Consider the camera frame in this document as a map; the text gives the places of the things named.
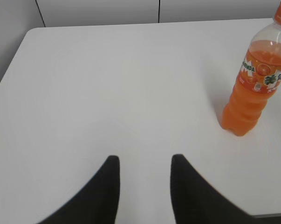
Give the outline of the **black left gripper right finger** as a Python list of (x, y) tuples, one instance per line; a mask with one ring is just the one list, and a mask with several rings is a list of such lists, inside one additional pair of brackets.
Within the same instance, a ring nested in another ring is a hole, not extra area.
[(182, 154), (171, 159), (170, 193), (177, 224), (257, 223), (214, 189)]

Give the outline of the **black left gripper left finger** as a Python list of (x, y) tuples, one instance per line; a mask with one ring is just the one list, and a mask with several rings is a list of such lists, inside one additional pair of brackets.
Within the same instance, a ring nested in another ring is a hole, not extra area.
[(86, 185), (42, 224), (114, 224), (120, 198), (120, 160), (110, 155)]

